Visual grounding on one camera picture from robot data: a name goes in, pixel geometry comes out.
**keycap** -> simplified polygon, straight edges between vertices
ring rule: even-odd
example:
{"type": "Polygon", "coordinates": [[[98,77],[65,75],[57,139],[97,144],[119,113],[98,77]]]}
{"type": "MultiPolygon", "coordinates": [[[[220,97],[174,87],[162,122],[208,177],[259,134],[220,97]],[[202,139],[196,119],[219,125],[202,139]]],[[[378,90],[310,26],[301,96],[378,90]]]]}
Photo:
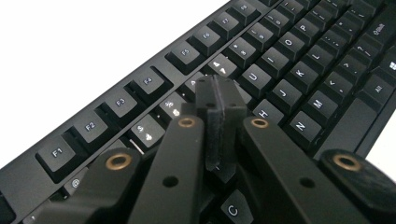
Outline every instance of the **keycap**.
{"type": "Polygon", "coordinates": [[[222,77],[236,78],[240,74],[240,69],[226,58],[223,54],[219,54],[210,61],[204,68],[206,75],[219,75],[222,77]]]}
{"type": "Polygon", "coordinates": [[[321,127],[313,119],[300,111],[285,127],[285,132],[305,151],[315,145],[315,139],[321,132],[321,127]]]}
{"type": "Polygon", "coordinates": [[[204,56],[209,57],[223,46],[224,40],[209,27],[204,26],[189,38],[189,43],[204,56]]]}
{"type": "Polygon", "coordinates": [[[227,12],[222,12],[208,26],[225,40],[230,40],[243,28],[242,23],[227,12]]]}
{"type": "Polygon", "coordinates": [[[149,105],[170,88],[170,85],[163,79],[163,75],[155,67],[136,74],[130,86],[149,105]]]}
{"type": "Polygon", "coordinates": [[[181,105],[186,101],[176,92],[172,92],[157,107],[156,112],[166,123],[180,116],[181,105]]]}
{"type": "Polygon", "coordinates": [[[50,139],[36,157],[55,183],[59,183],[87,158],[70,133],[50,139]]]}
{"type": "Polygon", "coordinates": [[[202,63],[205,57],[189,43],[183,41],[166,55],[166,59],[181,73],[187,75],[202,63]]]}
{"type": "Polygon", "coordinates": [[[84,147],[93,153],[108,141],[116,130],[114,124],[97,109],[81,114],[74,122],[72,132],[84,147]]]}
{"type": "Polygon", "coordinates": [[[282,79],[274,89],[269,92],[267,98],[287,115],[291,114],[303,99],[302,94],[285,79],[282,79]]]}
{"type": "Polygon", "coordinates": [[[105,99],[104,110],[124,127],[143,111],[143,106],[125,89],[114,91],[105,99]]]}
{"type": "Polygon", "coordinates": [[[251,65],[237,81],[256,99],[261,99],[274,83],[274,80],[256,64],[251,65]]]}
{"type": "Polygon", "coordinates": [[[263,119],[271,120],[273,123],[281,124],[284,121],[285,116],[279,109],[268,102],[268,100],[262,100],[256,108],[253,110],[253,114],[263,119]]]}
{"type": "Polygon", "coordinates": [[[291,61],[275,48],[268,49],[256,64],[274,79],[280,79],[291,66],[291,61]]]}
{"type": "Polygon", "coordinates": [[[254,218],[245,196],[236,189],[220,207],[224,221],[235,224],[252,223],[254,218]]]}
{"type": "Polygon", "coordinates": [[[361,99],[355,99],[318,149],[314,159],[318,160],[323,151],[334,148],[354,152],[375,119],[376,112],[361,99]]]}
{"type": "Polygon", "coordinates": [[[359,97],[376,112],[380,112],[394,88],[376,74],[372,74],[359,93],[359,97]]]}
{"type": "Polygon", "coordinates": [[[256,50],[264,52],[269,49],[276,41],[276,36],[270,30],[262,26],[259,22],[255,23],[243,35],[244,39],[256,50]]]}
{"type": "Polygon", "coordinates": [[[303,106],[303,111],[323,128],[329,124],[338,105],[321,91],[316,91],[303,106]]]}
{"type": "Polygon", "coordinates": [[[227,12],[239,20],[244,26],[247,26],[260,16],[260,12],[245,0],[237,1],[227,12]]]}
{"type": "Polygon", "coordinates": [[[164,134],[163,127],[150,114],[139,120],[129,132],[130,137],[144,152],[154,147],[164,134]]]}

